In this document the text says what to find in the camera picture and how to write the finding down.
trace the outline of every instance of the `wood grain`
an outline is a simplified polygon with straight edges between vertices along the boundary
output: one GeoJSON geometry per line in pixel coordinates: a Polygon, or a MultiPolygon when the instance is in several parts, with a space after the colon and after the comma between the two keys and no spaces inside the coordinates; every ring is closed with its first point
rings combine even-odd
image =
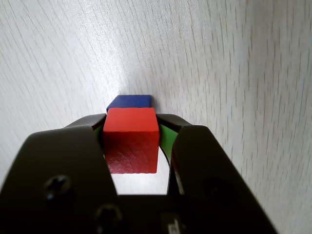
{"type": "Polygon", "coordinates": [[[312,232],[311,0],[2,0],[0,181],[32,132],[152,94],[207,125],[281,233],[312,232]]]}

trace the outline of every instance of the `screw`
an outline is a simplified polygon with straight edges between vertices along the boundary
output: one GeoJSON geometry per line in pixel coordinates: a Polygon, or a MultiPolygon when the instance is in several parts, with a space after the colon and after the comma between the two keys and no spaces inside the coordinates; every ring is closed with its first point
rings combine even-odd
{"type": "Polygon", "coordinates": [[[117,234],[122,232],[122,215],[120,209],[114,204],[104,204],[96,213],[97,233],[117,234]]]}
{"type": "Polygon", "coordinates": [[[66,175],[57,175],[44,184],[46,190],[46,199],[48,201],[55,200],[67,194],[71,188],[70,178],[66,175]]]}

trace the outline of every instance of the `blue cube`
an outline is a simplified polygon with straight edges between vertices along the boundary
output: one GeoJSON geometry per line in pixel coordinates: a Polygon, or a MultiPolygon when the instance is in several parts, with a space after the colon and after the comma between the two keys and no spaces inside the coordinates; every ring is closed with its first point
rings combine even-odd
{"type": "Polygon", "coordinates": [[[118,95],[106,108],[152,107],[151,95],[118,95]]]}

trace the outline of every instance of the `wooden block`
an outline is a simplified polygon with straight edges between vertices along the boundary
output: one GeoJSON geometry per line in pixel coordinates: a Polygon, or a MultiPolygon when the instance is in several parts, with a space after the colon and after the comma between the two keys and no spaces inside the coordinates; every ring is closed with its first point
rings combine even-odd
{"type": "Polygon", "coordinates": [[[106,111],[110,108],[134,108],[134,107],[152,107],[152,96],[151,95],[118,95],[109,106],[106,111]]]}
{"type": "Polygon", "coordinates": [[[111,108],[103,141],[112,174],[157,172],[159,129],[154,108],[111,108]]]}

